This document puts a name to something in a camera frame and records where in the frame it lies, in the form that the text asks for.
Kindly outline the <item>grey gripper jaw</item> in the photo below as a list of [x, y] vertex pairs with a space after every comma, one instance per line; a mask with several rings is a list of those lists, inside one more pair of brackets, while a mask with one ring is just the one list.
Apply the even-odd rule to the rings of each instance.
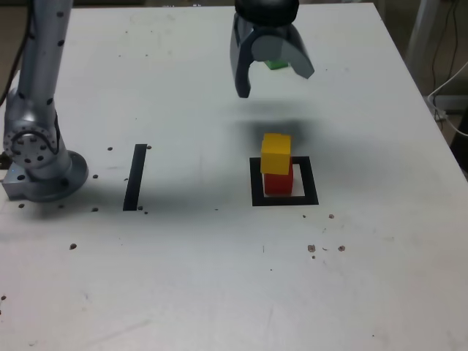
[[314, 67], [297, 31], [287, 39], [276, 35], [258, 37], [252, 44], [252, 56], [258, 62], [287, 62], [302, 78], [309, 79], [314, 74]]
[[251, 91], [249, 68], [254, 61], [252, 43], [255, 41], [253, 25], [234, 14], [230, 40], [230, 64], [235, 90], [239, 97], [248, 97]]

